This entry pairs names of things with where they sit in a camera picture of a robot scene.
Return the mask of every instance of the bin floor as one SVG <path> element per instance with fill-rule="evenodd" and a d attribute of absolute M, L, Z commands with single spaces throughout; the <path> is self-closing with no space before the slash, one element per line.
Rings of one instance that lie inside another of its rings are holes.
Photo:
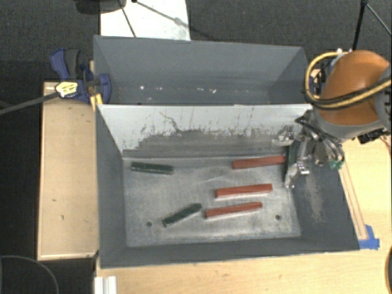
<path fill-rule="evenodd" d="M 300 236 L 293 196 L 283 185 L 284 166 L 232 170 L 231 162 L 242 158 L 123 158 L 127 245 L 138 247 Z M 174 173 L 160 175 L 131 171 L 133 161 L 172 165 Z M 271 183 L 273 191 L 230 198 L 214 196 L 214 190 L 221 187 L 263 183 Z M 203 217 L 205 209 L 247 202 L 262 202 L 263 208 L 208 220 Z M 163 226 L 164 218 L 193 203 L 201 203 L 202 211 L 169 227 Z"/>

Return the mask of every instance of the orange object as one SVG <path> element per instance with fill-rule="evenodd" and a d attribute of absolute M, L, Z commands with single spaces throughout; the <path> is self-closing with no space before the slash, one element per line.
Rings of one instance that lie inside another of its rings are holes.
<path fill-rule="evenodd" d="M 226 214 L 242 213 L 244 211 L 252 211 L 255 209 L 260 209 L 263 206 L 260 202 L 245 203 L 242 205 L 221 207 L 215 209 L 207 209 L 204 212 L 204 216 L 208 219 L 210 217 L 224 216 Z"/>
<path fill-rule="evenodd" d="M 215 190 L 215 197 L 229 196 L 229 195 L 241 195 L 241 194 L 261 194 L 269 193 L 272 191 L 272 184 L 257 184 L 249 186 L 236 186 L 236 187 L 225 187 Z"/>
<path fill-rule="evenodd" d="M 321 99 L 332 99 L 365 89 L 376 83 L 390 63 L 380 55 L 367 50 L 356 50 L 339 59 L 328 76 Z M 318 110 L 329 123 L 356 126 L 373 123 L 379 119 L 374 98 L 339 110 Z"/>
<path fill-rule="evenodd" d="M 232 169 L 246 169 L 265 167 L 267 165 L 284 164 L 286 162 L 285 156 L 272 156 L 262 158 L 240 159 L 232 162 Z"/>

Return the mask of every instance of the yellow label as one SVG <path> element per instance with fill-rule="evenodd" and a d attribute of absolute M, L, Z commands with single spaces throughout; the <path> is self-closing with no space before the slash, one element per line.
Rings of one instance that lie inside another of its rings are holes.
<path fill-rule="evenodd" d="M 78 83 L 73 81 L 62 81 L 55 87 L 62 98 L 72 98 L 78 94 Z"/>

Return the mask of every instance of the red stick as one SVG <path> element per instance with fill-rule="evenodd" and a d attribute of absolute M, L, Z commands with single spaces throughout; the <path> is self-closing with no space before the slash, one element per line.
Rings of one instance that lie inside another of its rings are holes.
<path fill-rule="evenodd" d="M 272 191 L 272 184 L 257 184 L 249 186 L 236 186 L 236 187 L 224 187 L 215 190 L 215 197 L 229 196 L 229 195 L 240 195 L 240 194 L 259 194 L 269 193 Z"/>
<path fill-rule="evenodd" d="M 232 169 L 236 170 L 236 169 L 265 167 L 267 165 L 284 164 L 285 161 L 286 161 L 285 156 L 240 159 L 232 162 Z"/>
<path fill-rule="evenodd" d="M 210 218 L 210 217 L 223 216 L 223 215 L 232 214 L 232 213 L 242 213 L 244 211 L 251 211 L 251 210 L 259 209 L 262 206 L 263 206 L 263 204 L 260 202 L 252 202 L 252 203 L 245 203 L 242 205 L 221 207 L 221 208 L 215 208 L 215 209 L 207 209 L 204 212 L 204 216 L 206 218 Z"/>

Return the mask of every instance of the wire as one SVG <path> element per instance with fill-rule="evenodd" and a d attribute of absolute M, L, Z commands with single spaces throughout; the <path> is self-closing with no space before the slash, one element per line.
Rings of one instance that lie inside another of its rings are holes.
<path fill-rule="evenodd" d="M 376 83 L 370 85 L 364 90 L 353 92 L 348 95 L 336 97 L 333 99 L 321 99 L 319 96 L 313 95 L 309 86 L 309 76 L 313 67 L 321 60 L 330 57 L 336 57 L 337 55 L 341 54 L 340 52 L 327 52 L 324 53 L 315 59 L 312 60 L 309 67 L 307 68 L 304 80 L 304 88 L 305 88 L 305 96 L 306 99 L 316 105 L 316 107 L 323 108 L 323 109 L 339 109 L 339 108 L 347 108 L 351 105 L 357 104 L 359 102 L 365 101 L 366 99 L 370 98 L 374 94 L 377 94 L 380 91 L 383 91 L 385 88 L 391 85 L 390 78 L 384 78 L 381 80 L 381 83 Z"/>
<path fill-rule="evenodd" d="M 24 257 L 24 256 L 17 256 L 17 255 L 6 255 L 6 256 L 1 256 L 0 255 L 0 294 L 1 294 L 1 285 L 2 285 L 2 266 L 1 266 L 1 259 L 19 259 L 19 260 L 25 260 L 27 262 L 31 262 L 34 263 L 40 267 L 42 267 L 51 277 L 51 279 L 53 280 L 53 283 L 55 284 L 56 287 L 56 294 L 60 294 L 60 289 L 59 289 L 59 284 L 57 282 L 57 279 L 55 277 L 55 275 L 53 274 L 53 272 L 51 272 L 51 270 L 45 266 L 43 263 L 40 263 L 39 261 L 35 260 L 35 259 L 31 259 L 28 257 Z"/>
<path fill-rule="evenodd" d="M 133 35 L 134 37 L 136 37 L 135 31 L 134 31 L 134 29 L 132 28 L 132 25 L 130 24 L 130 21 L 129 21 L 129 19 L 128 19 L 128 16 L 127 16 L 125 10 L 124 10 L 123 5 L 121 4 L 120 0 L 117 0 L 117 2 L 118 2 L 118 5 L 120 6 L 120 8 L 121 8 L 121 10 L 122 10 L 122 13 L 123 13 L 124 16 L 125 16 L 125 19 L 127 20 L 127 23 L 128 23 L 129 29 L 130 29 L 130 32 L 132 33 L 132 35 Z"/>
<path fill-rule="evenodd" d="M 320 136 L 320 141 L 329 147 L 329 149 L 333 152 L 336 161 L 344 161 L 344 152 L 341 149 L 340 145 L 338 145 L 327 133 L 306 122 L 303 116 L 298 119 L 295 119 L 295 122 L 301 124 L 303 127 L 306 127 L 307 129 L 313 131 L 313 133 L 315 133 L 316 135 Z"/>
<path fill-rule="evenodd" d="M 58 92 L 53 92 L 53 93 L 48 94 L 46 96 L 35 98 L 33 100 L 29 100 L 29 101 L 23 102 L 18 105 L 12 105 L 11 107 L 0 110 L 0 116 L 6 114 L 8 112 L 13 112 L 13 111 L 17 111 L 19 109 L 30 107 L 31 105 L 41 104 L 42 102 L 45 102 L 45 101 L 48 101 L 48 100 L 51 100 L 54 98 L 58 98 L 58 97 L 59 97 Z"/>
<path fill-rule="evenodd" d="M 366 7 L 373 13 L 373 15 L 376 17 L 376 19 L 378 19 L 380 24 L 385 28 L 385 30 L 388 32 L 388 34 L 392 37 L 392 32 L 389 30 L 389 28 L 385 24 L 385 22 L 379 17 L 379 15 L 376 13 L 376 11 L 369 4 L 366 4 Z"/>

